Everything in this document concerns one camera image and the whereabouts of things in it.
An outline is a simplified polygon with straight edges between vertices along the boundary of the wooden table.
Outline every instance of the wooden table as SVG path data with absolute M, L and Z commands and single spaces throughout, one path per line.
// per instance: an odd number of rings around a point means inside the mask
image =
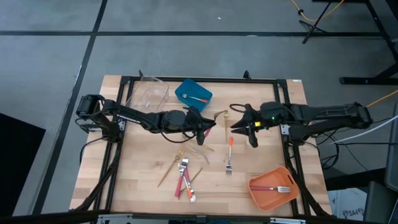
M 116 100 L 121 76 L 107 75 L 104 77 L 100 94 L 107 99 Z M 306 104 L 303 85 L 300 80 L 287 80 L 291 103 Z M 168 82 L 169 100 L 163 107 L 164 111 L 182 110 L 185 106 L 174 94 L 179 82 Z M 202 112 L 202 116 L 213 118 L 213 114 L 229 109 L 231 103 L 250 103 L 259 109 L 267 101 L 274 101 L 274 89 L 270 84 L 253 83 L 200 83 L 213 93 L 210 104 Z M 229 109 L 228 126 L 242 117 L 241 113 Z M 202 172 L 193 182 L 197 201 L 190 203 L 186 193 L 181 199 L 174 197 L 178 180 L 178 167 L 172 168 L 168 176 L 158 188 L 157 184 L 166 168 L 172 163 L 177 151 L 184 144 L 173 144 L 159 134 L 151 134 L 138 124 L 128 123 L 124 136 L 121 160 L 114 190 L 112 212 L 122 213 L 163 213 L 163 214 L 205 214 L 205 215 L 244 215 L 244 216 L 292 216 L 290 203 L 286 203 L 271 211 L 262 211 L 256 207 L 248 193 L 248 180 L 278 166 L 285 166 L 280 139 L 280 128 L 270 128 L 256 134 L 259 147 L 252 148 L 247 136 L 231 134 L 234 137 L 232 153 L 233 174 L 225 174 L 228 144 L 224 136 L 224 118 L 219 116 L 217 125 L 211 130 L 205 144 L 214 152 L 203 151 L 210 161 L 186 150 L 185 156 L 190 158 L 188 168 L 193 176 L 199 168 Z M 101 137 L 100 132 L 90 133 L 87 141 Z M 169 134 L 173 140 L 182 140 L 181 134 Z M 195 147 L 196 140 L 189 143 Z M 98 182 L 103 162 L 106 143 L 98 141 L 86 147 L 78 174 L 75 191 L 70 208 L 79 206 L 89 195 Z M 329 199 L 323 179 L 323 172 L 318 152 L 313 146 L 300 146 L 302 167 L 307 188 L 322 208 L 331 213 Z M 106 194 L 103 194 L 100 208 L 104 207 Z M 297 199 L 299 213 L 303 214 L 302 201 Z

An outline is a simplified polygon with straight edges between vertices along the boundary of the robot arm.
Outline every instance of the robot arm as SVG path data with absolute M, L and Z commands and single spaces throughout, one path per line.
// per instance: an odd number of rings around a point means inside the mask
M 154 134 L 192 132 L 196 135 L 198 144 L 202 145 L 205 140 L 204 132 L 216 123 L 211 119 L 203 118 L 192 106 L 185 109 L 188 110 L 187 114 L 179 110 L 143 113 L 119 105 L 113 100 L 106 100 L 101 95 L 86 95 L 82 96 L 76 114 L 80 119 L 89 119 L 94 123 L 82 124 L 83 130 L 87 132 L 90 128 L 101 128 L 103 137 L 111 142 L 118 142 L 121 132 L 118 123 L 110 121 L 106 116 L 116 116 L 140 124 L 145 130 Z
M 310 107 L 308 105 L 281 104 L 267 102 L 260 110 L 252 109 L 251 105 L 230 105 L 232 110 L 242 112 L 243 117 L 232 125 L 232 133 L 244 134 L 249 137 L 252 147 L 258 147 L 255 132 L 269 129 L 280 124 L 287 124 L 289 139 L 294 144 L 303 144 L 310 136 L 332 131 L 339 128 L 366 129 L 372 124 L 367 108 L 359 103 L 342 106 Z M 313 120 L 323 120 L 310 124 Z

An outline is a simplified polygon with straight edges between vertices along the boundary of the floor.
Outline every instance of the floor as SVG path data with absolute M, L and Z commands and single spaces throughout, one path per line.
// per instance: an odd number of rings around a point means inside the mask
M 101 2 L 2 0 L 0 31 L 92 31 Z M 371 2 L 389 35 L 398 37 L 397 21 L 387 4 Z M 297 0 L 297 4 L 308 17 L 317 17 L 325 7 L 311 0 Z M 108 0 L 99 30 L 302 32 L 305 29 L 299 19 L 288 0 Z M 364 4 L 343 4 L 319 26 L 330 32 L 377 32 Z M 15 215 L 32 211 L 89 39 L 84 35 L 0 35 L 0 112 L 47 130 Z M 103 75 L 138 75 L 139 69 L 154 76 L 238 78 L 249 70 L 253 78 L 301 79 L 308 104 L 313 106 L 354 101 L 366 105 L 396 89 L 338 83 L 339 77 L 371 77 L 392 65 L 394 60 L 382 39 L 312 38 L 305 45 L 301 41 L 301 37 L 97 37 L 78 99 L 97 93 Z M 374 120 L 391 117 L 396 99 L 372 107 Z M 73 193 L 86 134 L 74 122 L 67 125 L 44 213 L 67 211 Z M 360 131 L 338 133 L 336 137 L 356 133 Z M 388 139 L 387 125 L 357 140 Z M 386 146 L 349 148 L 367 169 L 385 165 Z M 320 150 L 326 157 L 335 149 L 323 144 Z M 341 150 L 335 168 L 325 176 L 364 170 L 346 149 Z

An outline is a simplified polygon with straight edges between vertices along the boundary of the blue plastic container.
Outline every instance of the blue plastic container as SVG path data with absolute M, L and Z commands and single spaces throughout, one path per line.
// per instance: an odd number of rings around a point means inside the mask
M 193 96 L 208 101 L 207 103 L 204 103 L 189 97 L 182 98 L 183 93 L 187 94 L 187 96 Z M 210 103 L 210 99 L 213 96 L 210 91 L 203 88 L 190 78 L 186 78 L 184 82 L 181 83 L 181 85 L 175 90 L 175 94 L 181 102 L 185 103 L 188 106 L 196 107 L 200 112 L 202 112 L 207 104 Z

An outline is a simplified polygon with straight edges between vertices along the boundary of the orange tray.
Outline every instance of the orange tray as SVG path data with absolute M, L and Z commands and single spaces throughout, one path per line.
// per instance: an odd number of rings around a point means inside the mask
M 290 187 L 290 193 L 278 193 L 276 190 L 251 190 L 250 186 Z M 272 210 L 299 196 L 299 187 L 294 182 L 290 172 L 285 167 L 278 167 L 270 172 L 249 181 L 249 191 L 256 205 L 261 210 Z

